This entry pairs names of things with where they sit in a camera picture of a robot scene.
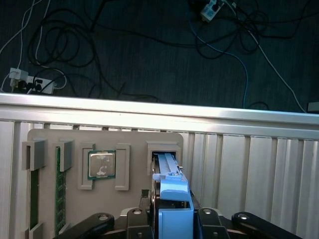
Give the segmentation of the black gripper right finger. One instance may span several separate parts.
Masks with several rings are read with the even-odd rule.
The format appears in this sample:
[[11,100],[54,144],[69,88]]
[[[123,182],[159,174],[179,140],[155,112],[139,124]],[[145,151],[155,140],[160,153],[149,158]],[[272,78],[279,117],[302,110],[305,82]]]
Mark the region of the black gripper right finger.
[[198,239],[298,239],[299,237],[249,212],[225,218],[216,209],[201,208],[196,213]]

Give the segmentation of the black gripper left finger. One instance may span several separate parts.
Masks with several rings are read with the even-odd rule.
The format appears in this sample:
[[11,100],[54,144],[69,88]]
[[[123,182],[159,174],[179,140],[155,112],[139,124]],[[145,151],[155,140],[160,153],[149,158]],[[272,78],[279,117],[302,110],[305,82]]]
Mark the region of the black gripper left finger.
[[96,213],[68,230],[70,239],[153,239],[147,211],[140,208],[128,210],[117,219],[108,213]]

